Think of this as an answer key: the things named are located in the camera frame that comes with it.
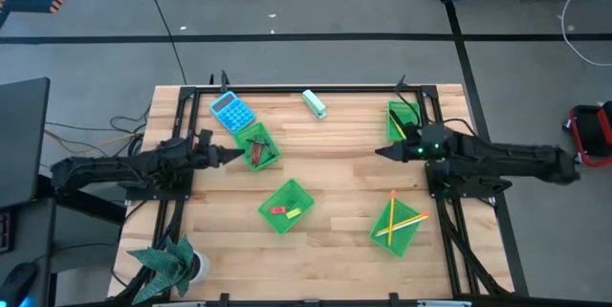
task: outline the white pot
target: white pot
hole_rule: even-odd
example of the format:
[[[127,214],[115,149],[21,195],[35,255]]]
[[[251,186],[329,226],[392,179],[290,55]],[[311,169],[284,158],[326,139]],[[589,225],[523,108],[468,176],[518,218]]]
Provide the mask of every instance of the white pot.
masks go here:
[[[205,255],[195,250],[193,250],[193,254],[200,260],[200,270],[198,270],[198,273],[189,280],[189,285],[202,281],[207,276],[208,269],[210,268],[210,261]]]

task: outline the red eraser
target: red eraser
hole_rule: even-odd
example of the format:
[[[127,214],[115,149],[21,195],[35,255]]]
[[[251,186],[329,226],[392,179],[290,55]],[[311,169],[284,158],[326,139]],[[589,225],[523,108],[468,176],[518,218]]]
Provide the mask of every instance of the red eraser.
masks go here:
[[[285,213],[285,212],[287,212],[287,209],[285,207],[270,208],[270,213],[272,214]]]

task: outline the potted plant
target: potted plant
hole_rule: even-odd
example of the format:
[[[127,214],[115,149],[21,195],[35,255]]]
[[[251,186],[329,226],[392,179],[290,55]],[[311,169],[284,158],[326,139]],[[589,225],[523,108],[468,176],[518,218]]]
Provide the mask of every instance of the potted plant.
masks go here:
[[[176,245],[166,238],[165,252],[147,248],[128,253],[157,273],[155,278],[136,294],[132,301],[133,305],[148,300],[172,286],[176,286],[179,296],[183,297],[189,285],[201,281],[208,272],[208,259],[194,251],[186,237]]]

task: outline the black floor stripe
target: black floor stripe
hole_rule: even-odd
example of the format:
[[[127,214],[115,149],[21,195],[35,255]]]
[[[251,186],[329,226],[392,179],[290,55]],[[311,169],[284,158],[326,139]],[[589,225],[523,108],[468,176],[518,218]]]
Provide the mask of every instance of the black floor stripe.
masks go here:
[[[568,33],[571,41],[604,41],[612,40],[612,33]],[[463,34],[464,41],[563,41],[562,34]]]
[[[287,34],[192,34],[175,35],[175,43],[248,43],[285,41],[454,41],[444,33],[287,33]],[[568,34],[571,41],[612,41],[612,33]],[[560,42],[561,34],[463,34],[464,41]],[[141,44],[170,43],[167,35],[109,36],[1,36],[0,44]]]
[[[444,33],[288,33],[173,35],[175,43],[245,43],[285,41],[452,41]],[[0,44],[136,44],[169,43],[167,35],[0,37]]]
[[[2,29],[2,25],[4,25],[4,23],[7,21],[7,19],[9,18],[9,14],[11,14],[10,12],[0,12],[0,29]]]
[[[457,13],[455,12],[454,5],[447,3],[447,14],[448,21],[450,22],[450,28],[455,38],[455,47],[457,49],[457,55],[459,56],[459,63],[461,64],[461,70],[463,72],[466,91],[468,93],[468,99],[471,105],[471,112],[473,113],[473,123],[478,131],[478,135],[485,141],[490,141],[489,129],[485,121],[485,113],[480,103],[480,97],[478,96],[478,90],[476,89],[476,81],[474,80],[473,71],[471,70],[470,58],[468,56],[468,50],[466,49],[466,43],[464,36],[461,34],[461,27],[459,26],[459,20],[457,19]],[[510,267],[511,276],[513,279],[514,290],[522,295],[528,296],[529,291],[527,289],[527,282],[525,280],[525,273],[523,272],[523,266],[518,255],[518,247],[516,246],[516,239],[514,238],[514,230],[508,211],[508,205],[503,194],[500,194],[496,199],[495,214],[499,228],[502,233],[502,241],[506,256],[508,258],[508,265]]]

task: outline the yellow pencil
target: yellow pencil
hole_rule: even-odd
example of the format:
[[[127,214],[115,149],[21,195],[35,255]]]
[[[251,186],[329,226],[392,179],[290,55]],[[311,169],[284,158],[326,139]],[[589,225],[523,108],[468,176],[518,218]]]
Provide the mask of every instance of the yellow pencil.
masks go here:
[[[429,213],[427,211],[424,211],[422,214],[410,217],[407,220],[403,220],[402,222],[398,222],[395,225],[393,225],[393,230],[398,230],[400,228],[403,228],[405,226],[410,226],[412,224],[415,224],[417,222],[421,222],[423,220],[426,220],[427,217],[429,217]],[[381,236],[383,234],[387,234],[389,232],[389,228],[385,228],[382,230],[379,230],[376,232],[376,234],[374,234],[374,236]]]
[[[393,235],[393,207],[395,207],[395,190],[391,190],[391,210],[389,212],[389,238],[386,246],[391,246],[391,236]]]

